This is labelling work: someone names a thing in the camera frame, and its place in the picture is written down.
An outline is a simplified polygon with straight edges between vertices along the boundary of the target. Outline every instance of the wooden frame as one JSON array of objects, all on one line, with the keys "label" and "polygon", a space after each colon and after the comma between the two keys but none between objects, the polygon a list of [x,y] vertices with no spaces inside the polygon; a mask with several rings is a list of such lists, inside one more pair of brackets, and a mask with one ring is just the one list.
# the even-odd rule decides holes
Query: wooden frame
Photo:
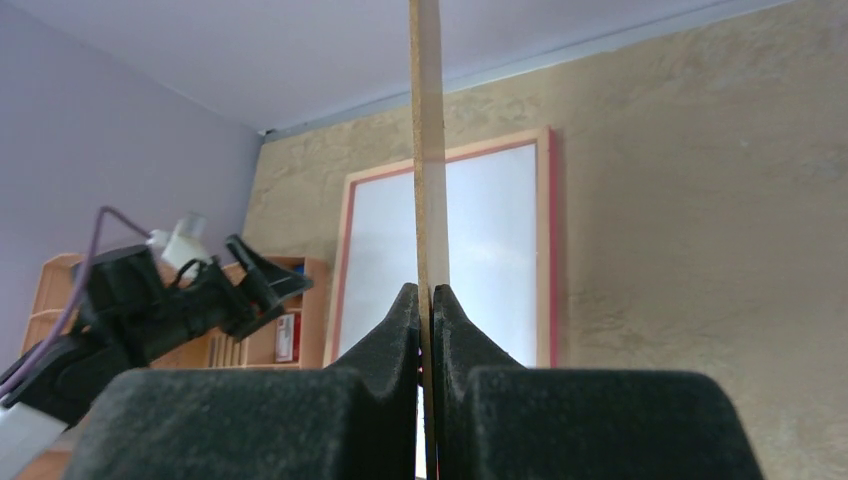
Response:
[{"label": "wooden frame", "polygon": [[[524,145],[536,145],[536,274],[537,330],[536,364],[554,367],[557,364],[557,212],[558,198],[555,133],[548,127],[523,131],[503,137],[472,143],[447,150],[447,163],[479,157]],[[339,222],[339,241],[336,248],[336,267],[330,300],[330,318],[324,347],[324,365],[338,357],[341,312],[344,301],[345,277],[350,250],[350,227],[353,218],[353,199],[356,186],[381,178],[409,173],[412,160],[381,165],[348,175],[342,196],[342,215]]]}]

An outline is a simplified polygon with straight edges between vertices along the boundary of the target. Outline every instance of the white wall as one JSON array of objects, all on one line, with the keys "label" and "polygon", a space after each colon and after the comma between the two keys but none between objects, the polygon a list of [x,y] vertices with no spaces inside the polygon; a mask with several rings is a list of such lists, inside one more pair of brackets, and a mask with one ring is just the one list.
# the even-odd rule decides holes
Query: white wall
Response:
[{"label": "white wall", "polygon": [[[83,250],[96,208],[241,231],[260,137],[0,2],[0,368],[20,348],[42,263]],[[107,242],[129,238],[111,223]]]}]

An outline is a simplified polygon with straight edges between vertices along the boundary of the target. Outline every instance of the cable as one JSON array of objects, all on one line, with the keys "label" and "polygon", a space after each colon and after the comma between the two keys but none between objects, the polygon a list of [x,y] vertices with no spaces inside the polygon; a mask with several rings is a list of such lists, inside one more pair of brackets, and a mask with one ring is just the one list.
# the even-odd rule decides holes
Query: cable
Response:
[{"label": "cable", "polygon": [[41,360],[42,357],[47,353],[47,349],[50,345],[56,341],[56,338],[62,334],[62,331],[65,329],[65,325],[71,320],[71,316],[74,313],[74,309],[79,304],[82,299],[82,294],[85,291],[85,286],[88,284],[88,279],[91,276],[91,267],[92,267],[92,259],[97,254],[97,244],[100,241],[100,232],[103,227],[103,219],[106,217],[106,214],[111,214],[113,217],[117,218],[124,225],[129,227],[130,230],[138,233],[142,237],[149,238],[150,233],[147,230],[139,227],[135,222],[127,218],[126,215],[121,213],[115,207],[111,207],[109,205],[104,205],[100,207],[97,211],[97,218],[94,222],[94,232],[91,235],[91,242],[88,245],[88,251],[86,252],[85,258],[82,261],[82,266],[79,269],[79,276],[74,282],[74,288],[71,291],[71,295],[68,298],[68,303],[65,304],[65,309],[62,310],[62,314],[59,315],[59,319],[53,325],[53,328],[41,341],[41,343],[36,347],[36,349],[27,357],[23,364],[15,370],[8,380],[3,382],[3,385],[0,385],[0,398],[3,398],[7,393],[9,393],[13,388],[15,388],[18,383],[20,383],[26,374],[28,374]]}]

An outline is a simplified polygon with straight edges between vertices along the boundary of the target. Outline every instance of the purple cable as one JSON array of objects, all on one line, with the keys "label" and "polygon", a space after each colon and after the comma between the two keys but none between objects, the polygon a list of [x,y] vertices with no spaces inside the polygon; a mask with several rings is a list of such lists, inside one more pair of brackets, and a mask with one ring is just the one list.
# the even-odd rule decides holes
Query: purple cable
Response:
[{"label": "purple cable", "polygon": [[3,382],[3,385],[0,385],[0,398],[3,398],[7,393],[15,388],[18,383],[24,379],[26,374],[35,367],[35,364],[44,357],[47,353],[47,349],[54,341],[56,341],[56,338],[58,338],[62,333],[62,330],[65,329],[65,325],[67,325],[71,320],[71,315],[73,315],[74,309],[80,302],[82,293],[85,291],[85,285],[88,283],[88,279],[91,276],[91,260],[95,255],[97,255],[97,243],[100,241],[100,231],[103,227],[103,218],[107,213],[112,214],[112,216],[120,220],[124,225],[137,232],[142,237],[148,238],[150,236],[150,233],[148,233],[147,230],[139,227],[135,222],[127,218],[126,215],[118,211],[115,207],[110,207],[108,205],[100,207],[97,211],[97,219],[94,222],[94,233],[91,235],[91,243],[88,245],[88,252],[86,252],[85,258],[82,261],[79,276],[77,277],[76,282],[74,282],[74,289],[71,291],[68,303],[65,304],[65,309],[62,311],[62,314],[59,315],[59,319],[53,325],[53,328],[50,330],[50,333],[47,334],[47,337],[45,337],[35,351],[27,357],[24,363],[15,370],[15,373],[13,373],[8,380]]}]

